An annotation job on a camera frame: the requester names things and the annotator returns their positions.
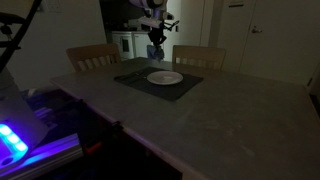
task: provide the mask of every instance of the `appliance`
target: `appliance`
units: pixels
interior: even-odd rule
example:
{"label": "appliance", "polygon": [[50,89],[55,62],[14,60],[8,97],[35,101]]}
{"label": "appliance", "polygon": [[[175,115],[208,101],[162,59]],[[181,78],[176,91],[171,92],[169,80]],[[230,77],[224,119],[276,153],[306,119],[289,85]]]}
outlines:
{"label": "appliance", "polygon": [[[0,127],[3,134],[13,134],[8,126],[2,125]],[[21,153],[27,149],[17,148],[17,150]],[[34,179],[82,156],[83,152],[78,136],[73,134],[34,149],[20,164],[0,172],[0,179]]]}
{"label": "appliance", "polygon": [[132,32],[112,32],[112,42],[118,45],[122,61],[135,57]]}

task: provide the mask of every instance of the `white wall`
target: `white wall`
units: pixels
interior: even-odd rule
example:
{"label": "white wall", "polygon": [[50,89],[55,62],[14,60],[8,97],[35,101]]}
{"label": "white wall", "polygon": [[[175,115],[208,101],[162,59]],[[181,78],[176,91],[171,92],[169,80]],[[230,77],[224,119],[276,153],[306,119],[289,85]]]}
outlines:
{"label": "white wall", "polygon": [[207,47],[209,46],[209,39],[211,34],[211,24],[212,24],[212,14],[214,3],[217,0],[205,0],[204,1],[204,12],[203,12],[203,21],[202,21],[202,30],[201,30],[201,41],[200,46]]}
{"label": "white wall", "polygon": [[[26,16],[27,0],[14,2],[0,0],[0,11]],[[60,0],[60,4],[61,13],[36,14],[22,49],[7,66],[20,90],[50,86],[51,77],[73,72],[67,48],[106,43],[99,0]]]}
{"label": "white wall", "polygon": [[210,36],[209,36],[209,47],[217,47],[218,46],[218,38],[220,32],[221,25],[221,16],[223,9],[223,0],[214,0],[214,4],[212,5],[212,17],[210,21]]}

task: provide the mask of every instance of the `black device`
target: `black device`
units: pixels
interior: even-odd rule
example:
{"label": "black device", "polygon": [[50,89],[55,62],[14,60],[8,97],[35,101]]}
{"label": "black device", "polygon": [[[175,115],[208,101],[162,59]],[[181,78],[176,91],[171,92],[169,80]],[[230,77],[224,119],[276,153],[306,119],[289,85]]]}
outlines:
{"label": "black device", "polygon": [[[34,0],[29,14],[25,19],[14,14],[0,12],[0,23],[2,24],[0,31],[8,37],[8,41],[0,41],[0,48],[5,48],[4,52],[0,56],[0,73],[6,67],[13,53],[17,49],[20,49],[19,44],[26,34],[41,1],[42,0]],[[13,38],[11,37],[12,31],[10,29],[10,25],[12,24],[21,24],[21,27]]]}

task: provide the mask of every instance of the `white plate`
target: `white plate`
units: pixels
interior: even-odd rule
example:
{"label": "white plate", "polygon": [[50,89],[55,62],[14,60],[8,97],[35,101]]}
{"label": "white plate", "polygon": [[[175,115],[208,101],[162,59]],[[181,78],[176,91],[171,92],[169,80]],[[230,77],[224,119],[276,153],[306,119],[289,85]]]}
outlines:
{"label": "white plate", "polygon": [[172,71],[157,71],[149,74],[148,81],[158,85],[177,84],[183,80],[183,76]]}

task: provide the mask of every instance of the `table top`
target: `table top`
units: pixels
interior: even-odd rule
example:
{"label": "table top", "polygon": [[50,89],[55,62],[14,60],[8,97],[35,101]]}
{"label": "table top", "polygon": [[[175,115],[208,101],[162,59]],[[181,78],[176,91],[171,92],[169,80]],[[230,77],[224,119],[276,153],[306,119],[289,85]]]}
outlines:
{"label": "table top", "polygon": [[[175,102],[113,80],[148,66],[204,80]],[[319,118],[303,86],[144,58],[52,83],[194,179],[320,179]]]}

